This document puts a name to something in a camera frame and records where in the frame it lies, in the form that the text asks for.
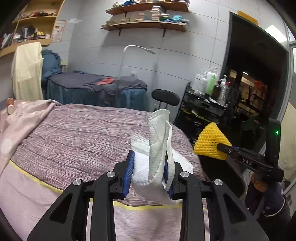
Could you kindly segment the dark sleeved right forearm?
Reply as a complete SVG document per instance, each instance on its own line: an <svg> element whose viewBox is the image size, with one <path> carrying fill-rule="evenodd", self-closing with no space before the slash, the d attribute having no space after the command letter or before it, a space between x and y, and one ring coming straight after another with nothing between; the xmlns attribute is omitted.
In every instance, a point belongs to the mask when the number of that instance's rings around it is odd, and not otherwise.
<svg viewBox="0 0 296 241"><path fill-rule="evenodd" d="M288 225L290 208L279 182L263 182L263 178L253 173L248 184L245 206L258 221Z"/></svg>

